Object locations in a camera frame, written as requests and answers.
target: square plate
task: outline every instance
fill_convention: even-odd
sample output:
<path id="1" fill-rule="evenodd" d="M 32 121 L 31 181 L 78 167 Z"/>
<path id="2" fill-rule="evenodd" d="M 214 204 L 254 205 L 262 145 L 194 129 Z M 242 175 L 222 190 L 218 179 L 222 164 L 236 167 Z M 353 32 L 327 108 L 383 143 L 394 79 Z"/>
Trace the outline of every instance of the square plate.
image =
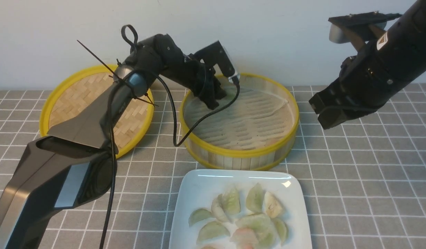
<path id="1" fill-rule="evenodd" d="M 260 183 L 264 191 L 273 193 L 286 209 L 281 219 L 289 228 L 288 239 L 281 246 L 278 238 L 273 249 L 311 249 L 305 200 L 302 188 L 294 176 L 279 172 L 210 169 L 192 170 L 182 180 L 171 228 L 170 249 L 200 249 L 203 246 L 235 249 L 236 245 L 230 242 L 229 237 L 212 239 L 197 245 L 199 230 L 214 219 L 203 220 L 192 227 L 189 227 L 188 220 L 191 213 L 198 208 L 210 210 L 213 199 L 235 185 L 240 193 L 241 213 L 231 217 L 232 223 L 223 223 L 232 235 L 237 229 L 234 222 L 251 214 L 245 207 L 245 199 L 250 188 L 256 183 Z"/>

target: black cable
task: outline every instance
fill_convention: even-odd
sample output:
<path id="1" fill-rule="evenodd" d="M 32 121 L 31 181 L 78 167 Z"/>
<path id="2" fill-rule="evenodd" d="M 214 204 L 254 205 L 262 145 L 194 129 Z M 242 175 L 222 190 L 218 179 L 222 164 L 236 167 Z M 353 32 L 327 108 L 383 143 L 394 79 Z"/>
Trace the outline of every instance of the black cable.
<path id="1" fill-rule="evenodd" d="M 105 243 L 105 236 L 107 235 L 107 229 L 108 229 L 108 223 L 110 221 L 110 213 L 112 212 L 112 206 L 113 206 L 113 198 L 115 195 L 115 181 L 116 181 L 116 172 L 118 169 L 118 161 L 116 160 L 116 143 L 115 143 L 115 134 L 113 133 L 113 120 L 112 120 L 112 103 L 113 99 L 115 98 L 116 93 L 118 90 L 123 86 L 123 84 L 118 83 L 113 87 L 113 90 L 110 92 L 110 95 L 108 97 L 108 104 L 107 104 L 107 123 L 108 128 L 110 129 L 110 141 L 111 141 L 111 149 L 112 149 L 112 186 L 110 188 L 110 196 L 108 198 L 108 207 L 107 207 L 107 214 L 105 215 L 105 222 L 104 222 L 104 228 L 102 229 L 102 235 L 101 235 L 101 242 L 99 244 L 99 249 L 104 249 L 104 243 Z"/>
<path id="2" fill-rule="evenodd" d="M 177 117 L 176 117 L 176 108 L 175 108 L 175 106 L 174 106 L 174 101 L 173 101 L 173 97 L 171 96 L 171 92 L 170 92 L 170 89 L 168 88 L 168 86 L 167 86 L 167 84 L 165 83 L 165 81 L 158 75 L 158 74 L 156 74 L 156 73 L 154 73 L 153 71 L 150 71 L 150 70 L 147 70 L 147 69 L 142 69 L 142 68 L 137 68 L 137 69 L 134 69 L 133 71 L 131 71 L 127 76 L 126 76 L 126 78 L 128 78 L 130 75 L 132 75 L 132 74 L 134 74 L 134 73 L 140 73 L 140 72 L 146 72 L 146 73 L 148 73 L 148 74 L 151 74 L 151 75 L 153 75 L 156 79 L 158 79 L 161 83 L 162 83 L 162 85 L 164 86 L 164 88 L 165 88 L 165 90 L 166 90 L 166 92 L 167 92 L 167 95 L 168 95 L 168 98 L 170 99 L 170 105 L 171 105 L 171 110 L 172 110 L 172 112 L 173 112 L 173 145 L 175 146 L 175 147 L 179 147 L 180 145 L 182 145 L 182 143 L 184 143 L 184 141 L 187 139 L 187 137 L 193 132 L 193 130 L 199 125 L 199 123 L 201 123 L 203 120 L 205 120 L 206 118 L 208 118 L 208 117 L 210 117 L 211 115 L 214 115 L 214 114 L 216 114 L 216 113 L 218 113 L 218 112 L 221 112 L 221 111 L 223 111 L 224 109 L 226 109 L 226 108 L 228 108 L 228 107 L 230 107 L 230 105 L 232 105 L 235 101 L 236 101 L 236 99 L 238 98 L 238 96 L 239 96 L 239 92 L 240 92 L 240 85 L 239 85 L 239 83 L 238 82 L 235 82 L 234 83 L 234 85 L 236 86 L 236 95 L 235 95 L 235 97 L 228 103 L 228 104 L 226 104 L 226 105 L 224 105 L 224 106 L 222 106 L 222 107 L 220 107 L 220 108 L 218 108 L 218 109 L 216 109 L 216 110 L 213 110 L 213 111 L 211 111 L 210 113 L 208 113 L 208 114 L 206 114 L 206 115 L 204 115 L 202 118 L 200 118 L 199 120 L 197 120 L 197 122 L 189 129 L 189 131 L 185 134 L 185 136 L 181 139 L 181 141 L 179 141 L 179 143 L 178 142 L 176 142 L 176 139 L 177 139 L 177 132 L 178 132 L 178 119 L 177 119 Z"/>

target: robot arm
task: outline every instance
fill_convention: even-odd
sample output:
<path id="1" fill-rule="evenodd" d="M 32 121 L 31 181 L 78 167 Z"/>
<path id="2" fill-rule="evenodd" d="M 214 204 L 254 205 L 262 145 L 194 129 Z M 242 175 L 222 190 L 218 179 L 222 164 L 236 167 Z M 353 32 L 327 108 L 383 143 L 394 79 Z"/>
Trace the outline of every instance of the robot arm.
<path id="1" fill-rule="evenodd" d="M 387 32 L 378 27 L 398 17 Z M 426 71 L 426 0 L 417 0 L 402 16 L 371 12 L 330 22 L 332 31 L 344 34 L 330 39 L 350 41 L 358 55 L 347 58 L 339 77 L 309 100 L 324 129 L 376 112 Z"/>
<path id="2" fill-rule="evenodd" d="M 189 88 L 210 109 L 218 106 L 216 99 L 225 96 L 214 76 L 215 64 L 226 68 L 224 75 L 238 82 L 218 41 L 196 57 L 184 55 L 169 35 L 136 40 L 137 35 L 130 42 L 134 44 L 131 54 L 115 70 L 112 86 L 78 116 L 53 126 L 48 136 L 27 145 L 0 198 L 0 249 L 37 249 L 53 215 L 108 191 L 113 172 L 110 122 L 117 123 L 131 99 L 146 94 L 157 75 Z M 111 94 L 112 120 L 107 120 Z"/>

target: steamed dumpling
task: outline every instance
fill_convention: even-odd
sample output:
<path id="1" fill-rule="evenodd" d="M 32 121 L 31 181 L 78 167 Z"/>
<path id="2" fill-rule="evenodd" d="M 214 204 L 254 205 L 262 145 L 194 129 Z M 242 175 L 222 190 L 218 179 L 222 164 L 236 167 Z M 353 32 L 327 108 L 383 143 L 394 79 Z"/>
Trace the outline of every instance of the steamed dumpling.
<path id="1" fill-rule="evenodd" d="M 213 216 L 220 222 L 230 222 L 228 217 L 225 215 L 224 210 L 222 209 L 221 200 L 222 194 L 214 198 L 213 202 L 211 203 L 211 213 L 213 213 Z"/>
<path id="2" fill-rule="evenodd" d="M 274 194 L 270 192 L 265 193 L 265 211 L 270 216 L 270 218 L 276 218 L 277 216 L 284 213 L 284 208 L 282 204 L 277 200 Z"/>
<path id="3" fill-rule="evenodd" d="M 255 213 L 261 213 L 263 200 L 264 200 L 264 191 L 262 189 L 262 186 L 259 183 L 257 183 L 248 192 L 248 195 L 245 200 L 246 208 L 248 208 L 248 210 L 253 211 Z"/>
<path id="4" fill-rule="evenodd" d="M 237 249 L 254 249 L 253 244 L 239 244 Z"/>
<path id="5" fill-rule="evenodd" d="M 276 234 L 273 232 L 267 233 L 265 238 L 263 238 L 259 242 L 259 244 L 256 245 L 256 249 L 270 249 L 275 242 L 276 242 Z"/>
<path id="6" fill-rule="evenodd" d="M 255 248 L 270 248 L 276 242 L 276 228 L 266 214 L 262 213 L 244 216 L 236 221 L 236 225 L 239 228 L 246 227 L 254 230 L 259 241 L 259 243 L 254 246 Z"/>
<path id="7" fill-rule="evenodd" d="M 197 244 L 221 236 L 230 236 L 228 229 L 217 221 L 209 222 L 200 229 Z"/>
<path id="8" fill-rule="evenodd" d="M 287 237 L 288 237 L 287 225 L 285 224 L 285 222 L 283 222 L 279 218 L 273 219 L 273 223 L 274 223 L 274 226 L 276 227 L 279 238 L 281 239 L 281 244 L 285 243 L 285 241 L 287 240 Z"/>
<path id="9" fill-rule="evenodd" d="M 240 213 L 239 191 L 236 186 L 232 186 L 232 188 L 222 195 L 222 207 L 229 215 Z"/>
<path id="10" fill-rule="evenodd" d="M 188 224 L 191 227 L 197 222 L 200 222 L 204 219 L 208 219 L 211 217 L 213 217 L 213 215 L 211 214 L 210 211 L 206 210 L 205 208 L 199 208 L 191 213 L 190 218 L 188 220 Z"/>
<path id="11" fill-rule="evenodd" d="M 259 243 L 254 230 L 248 227 L 238 228 L 235 233 L 233 233 L 230 241 L 239 245 Z"/>

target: white grid line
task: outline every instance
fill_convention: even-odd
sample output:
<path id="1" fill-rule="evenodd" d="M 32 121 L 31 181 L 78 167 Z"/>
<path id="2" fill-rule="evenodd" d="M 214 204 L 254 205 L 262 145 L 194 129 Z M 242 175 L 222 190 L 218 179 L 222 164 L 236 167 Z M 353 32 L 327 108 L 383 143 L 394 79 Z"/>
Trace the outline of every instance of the white grid line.
<path id="1" fill-rule="evenodd" d="M 342 127 L 343 134 L 345 134 L 345 135 L 346 135 L 344 127 L 343 127 L 343 126 L 341 126 L 341 127 Z M 347 138 L 347 137 L 345 137 L 345 139 L 347 140 L 348 148 L 349 148 L 349 149 L 351 149 L 350 142 L 348 141 L 348 138 Z M 355 158 L 354 158 L 354 154 L 352 154 L 352 151 L 350 151 L 350 152 L 351 152 L 352 162 L 354 162 L 354 167 L 355 167 L 355 169 L 356 169 L 357 175 L 358 175 L 359 179 L 362 179 L 362 178 L 360 177 L 360 172 L 359 172 L 359 169 L 358 169 L 358 167 L 357 167 L 357 163 L 356 163 L 356 160 L 355 160 Z M 365 186 L 363 185 L 363 181 L 360 181 L 360 184 L 361 184 L 361 186 L 362 186 L 363 194 L 364 194 L 365 196 L 367 196 L 367 195 L 366 195 Z M 372 207 L 371 207 L 371 203 L 369 202 L 369 199 L 368 199 L 368 198 L 366 198 L 366 203 L 368 204 L 369 211 L 370 211 L 370 212 L 371 212 L 371 214 L 372 214 Z M 372 218 L 372 221 L 374 222 L 374 226 L 376 227 L 376 232 L 377 232 L 377 234 L 380 236 L 380 230 L 379 230 L 379 227 L 378 227 L 378 225 L 377 225 L 377 221 L 376 221 L 376 219 L 375 219 L 374 217 Z M 379 237 L 379 238 L 380 238 L 380 243 L 382 244 L 382 247 L 383 247 L 383 248 L 385 248 L 385 245 L 383 244 L 382 237 Z"/>
<path id="2" fill-rule="evenodd" d="M 299 128 L 300 128 L 300 132 L 303 134 L 302 124 L 300 123 L 300 120 L 299 120 Z M 304 148 L 305 148 L 306 161 L 308 162 L 308 169 L 310 170 L 310 176 L 311 176 L 311 178 L 313 178 L 313 172 L 311 171 L 310 158 L 309 158 L 309 156 L 308 156 L 308 151 L 306 150 L 305 138 L 304 138 L 304 137 L 302 137 L 302 140 L 303 140 L 303 146 L 304 146 Z M 316 194 L 316 195 L 317 195 L 316 185 L 315 185 L 315 183 L 314 183 L 314 180 L 311 180 L 311 182 L 313 183 L 314 194 Z M 318 197 L 316 197 L 316 202 L 317 202 L 317 210 L 319 211 L 319 214 L 322 214 L 322 212 L 320 211 L 320 203 L 319 203 Z M 320 225 L 322 225 L 322 232 L 323 232 L 323 234 L 325 235 L 325 234 L 326 234 L 326 233 L 325 233 L 325 226 L 323 225 L 323 219 L 322 219 L 322 216 L 320 216 Z M 328 240 L 326 239 L 326 236 L 325 236 L 325 245 L 326 245 L 326 247 L 328 248 Z"/>
<path id="3" fill-rule="evenodd" d="M 167 105 L 167 99 L 168 99 L 168 95 L 165 96 L 164 110 L 165 110 L 165 106 Z M 161 124 L 159 125 L 159 133 L 161 133 L 162 121 L 163 120 L 164 120 L 164 112 L 162 113 L 162 116 L 161 116 Z M 156 147 L 158 146 L 158 142 L 159 142 L 159 136 L 156 139 Z M 146 198 L 147 198 L 148 186 L 150 184 L 150 179 L 151 179 L 151 172 L 153 171 L 153 165 L 155 163 L 155 161 L 154 161 L 155 156 L 156 156 L 156 148 L 154 149 L 154 153 L 153 153 L 153 160 L 152 160 L 151 167 L 150 167 L 150 174 L 148 175 L 147 187 L 145 188 L 144 201 L 142 203 L 141 211 L 144 210 L 145 201 L 146 201 Z M 136 236 L 134 237 L 133 249 L 136 249 L 136 244 L 137 244 L 139 230 L 140 230 L 141 221 L 142 221 L 142 214 L 143 214 L 143 212 L 141 212 L 141 215 L 139 217 L 138 228 L 137 228 L 137 231 L 136 231 Z"/>
<path id="4" fill-rule="evenodd" d="M 405 124 L 403 124 L 403 127 L 404 127 L 405 131 L 409 134 L 409 132 L 408 132 L 407 128 L 405 127 Z M 412 145 L 414 146 L 414 148 L 417 148 L 417 147 L 416 147 L 416 145 L 415 145 L 415 143 L 413 142 L 412 138 L 410 137 L 409 139 L 410 139 L 410 141 L 411 141 Z M 391 143 L 392 148 L 393 148 L 393 149 L 395 149 L 395 148 L 394 148 L 393 143 L 391 142 L 391 139 L 390 139 L 390 138 L 388 138 L 388 140 L 389 140 L 389 142 Z M 422 156 L 420 155 L 420 153 L 419 153 L 418 151 L 417 151 L 417 154 L 418 154 L 418 156 L 420 157 L 420 159 L 424 162 L 424 160 L 423 160 Z M 422 204 L 421 204 L 421 202 L 420 202 L 420 199 L 419 199 L 419 198 L 418 198 L 418 196 L 417 196 L 416 191 L 414 190 L 414 187 L 413 187 L 413 185 L 412 185 L 412 181 L 410 181 L 410 179 L 409 179 L 409 177 L 408 177 L 408 174 L 407 174 L 407 172 L 406 172 L 405 168 L 404 168 L 404 167 L 403 167 L 403 165 L 402 165 L 402 161 L 401 161 L 401 159 L 400 159 L 400 156 L 399 156 L 397 153 L 396 153 L 396 157 L 397 157 L 397 160 L 398 160 L 398 161 L 399 161 L 399 163 L 400 163 L 400 166 L 402 167 L 402 171 L 404 172 L 405 177 L 407 178 L 407 181 L 409 182 L 409 186 L 410 186 L 411 190 L 413 191 L 414 196 L 415 196 L 415 197 L 416 197 L 416 199 L 417 199 L 417 203 L 418 203 L 418 205 L 420 206 L 420 209 L 422 210 L 423 215 L 426 217 L 426 212 L 425 212 L 425 210 L 424 210 L 424 208 L 423 208 L 423 206 L 422 206 Z"/>
<path id="5" fill-rule="evenodd" d="M 330 158 L 331 167 L 333 169 L 334 178 L 335 178 L 336 184 L 337 184 L 337 190 L 339 191 L 339 194 L 340 194 L 340 197 L 341 197 L 341 200 L 342 200 L 343 211 L 345 212 L 345 217 L 347 218 L 348 228 L 350 229 L 350 234 L 351 234 L 351 238 L 352 238 L 352 244 L 354 245 L 354 249 L 356 249 L 357 246 L 356 246 L 356 242 L 354 241 L 354 236 L 353 236 L 353 233 L 352 233 L 350 218 L 348 217 L 347 207 L 345 205 L 345 201 L 342 198 L 342 191 L 340 190 L 339 180 L 338 180 L 338 177 L 337 177 L 337 174 L 336 174 L 336 169 L 334 168 L 334 164 L 333 164 L 333 158 L 331 157 L 330 150 L 328 149 L 328 143 L 326 142 L 326 137 L 324 137 L 323 140 L 325 141 L 326 151 L 328 152 L 328 157 Z"/>
<path id="6" fill-rule="evenodd" d="M 178 114 L 175 113 L 174 114 L 175 117 L 173 118 L 178 118 Z M 176 143 L 178 143 L 179 141 L 179 137 L 181 136 L 181 130 L 182 130 L 182 125 L 179 125 L 179 130 L 178 130 L 178 136 L 176 137 Z M 167 212 L 165 213 L 165 220 L 164 220 L 164 230 L 167 228 L 167 219 L 168 219 L 168 211 L 170 209 L 170 200 L 171 200 L 171 191 L 173 188 L 173 179 L 174 179 L 174 172 L 176 169 L 176 158 L 178 156 L 178 147 L 176 147 L 176 152 L 174 154 L 174 163 L 173 163 L 173 172 L 171 175 L 171 181 L 170 181 L 170 194 L 168 195 L 168 201 L 167 201 Z M 164 238 L 165 238 L 165 233 L 162 233 L 162 240 L 161 240 L 161 249 L 165 249 L 164 248 Z"/>
<path id="7" fill-rule="evenodd" d="M 365 132 L 365 134 L 366 134 L 366 129 L 365 129 L 365 126 L 364 126 L 364 125 L 363 125 L 363 123 L 362 123 L 362 120 L 360 120 L 360 123 L 362 124 L 363 131 L 364 131 L 364 132 Z M 369 137 L 367 137 L 367 140 L 368 140 L 369 146 L 372 148 L 372 143 L 371 143 L 371 141 L 369 140 Z M 376 160 L 376 162 L 377 162 L 377 164 L 378 164 L 378 163 L 379 163 L 379 160 L 377 159 L 377 156 L 376 156 L 376 153 L 374 152 L 374 150 L 372 151 L 372 154 L 374 155 L 374 159 Z M 379 171 L 380 171 L 380 174 L 382 175 L 382 178 L 383 178 L 383 179 L 385 179 L 385 175 L 383 174 L 382 169 L 381 169 L 380 167 L 379 167 Z M 400 223 L 402 224 L 402 228 L 404 229 L 404 233 L 405 233 L 405 235 L 406 235 L 406 237 L 407 237 L 407 236 L 408 236 L 408 233 L 407 233 L 406 228 L 405 228 L 405 226 L 404 226 L 404 223 L 403 223 L 402 217 L 400 216 L 400 212 L 399 212 L 399 210 L 398 210 L 398 208 L 397 208 L 396 201 L 394 200 L 394 197 L 392 197 L 391 191 L 389 190 L 389 186 L 388 186 L 388 184 L 386 183 L 386 181 L 385 181 L 385 186 L 386 186 L 386 189 L 387 189 L 388 193 L 391 195 L 391 200 L 392 200 L 392 202 L 393 202 L 393 204 L 394 204 L 394 208 L 396 209 L 396 212 L 397 212 L 397 214 L 399 215 Z M 408 242 L 409 242 L 409 245 L 410 245 L 411 249 L 413 249 L 413 246 L 412 246 L 412 243 L 411 243 L 410 239 L 407 239 L 407 240 L 408 240 Z"/>
<path id="8" fill-rule="evenodd" d="M 131 161 L 133 160 L 133 155 L 134 155 L 135 150 L 136 150 L 136 148 L 133 148 L 133 152 L 130 155 L 129 167 L 127 168 L 126 177 L 125 177 L 124 183 L 122 185 L 122 190 L 121 190 L 121 194 L 120 194 L 120 197 L 119 197 L 118 205 L 116 206 L 115 216 L 113 217 L 113 224 L 112 224 L 111 230 L 113 230 L 113 227 L 115 227 L 116 217 L 118 216 L 119 206 L 121 205 L 122 195 L 124 194 L 125 185 L 127 183 L 127 179 L 128 179 L 129 173 L 130 173 Z M 110 231 L 109 234 L 108 234 L 107 244 L 105 245 L 106 249 L 108 248 L 108 245 L 110 244 L 110 239 L 111 238 L 112 238 L 112 232 Z"/>

